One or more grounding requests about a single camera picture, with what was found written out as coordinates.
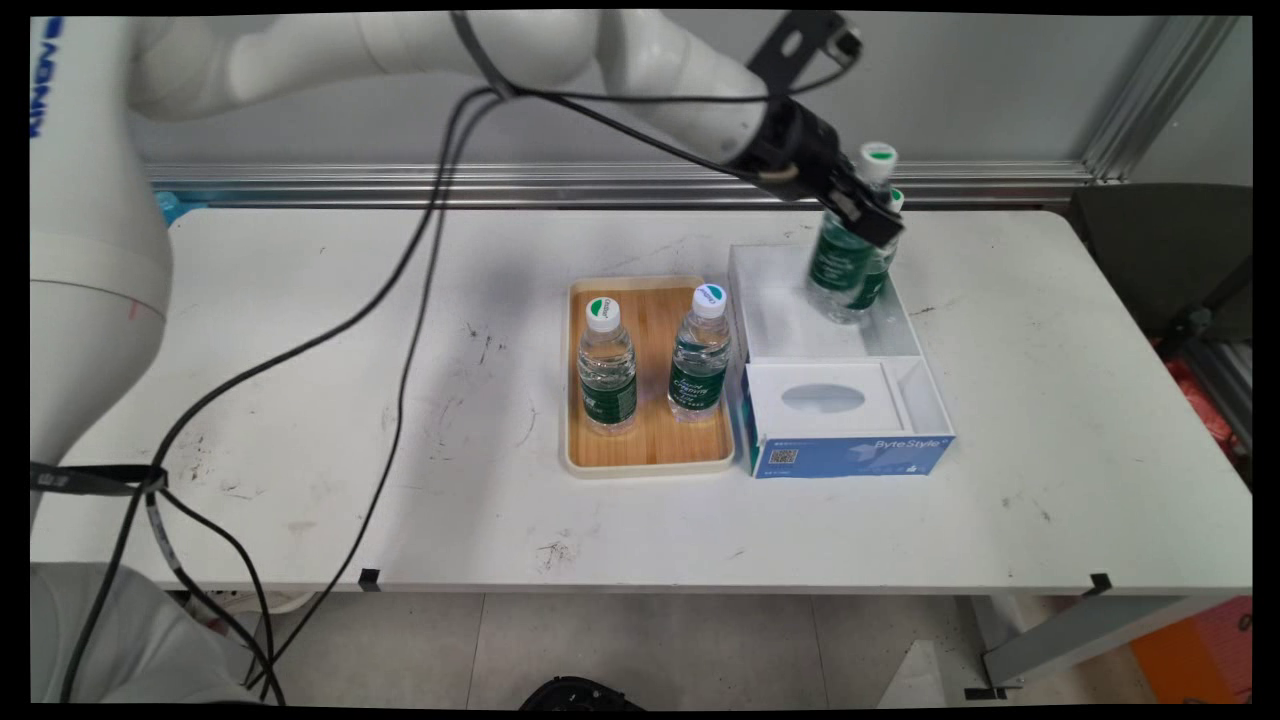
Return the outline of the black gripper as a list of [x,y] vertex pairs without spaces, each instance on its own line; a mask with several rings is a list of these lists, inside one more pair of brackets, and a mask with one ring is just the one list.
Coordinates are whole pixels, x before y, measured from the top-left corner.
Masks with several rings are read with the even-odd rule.
[[897,190],[860,181],[836,129],[791,97],[765,104],[762,123],[742,150],[742,176],[786,202],[826,204],[847,232],[882,249],[904,231]]

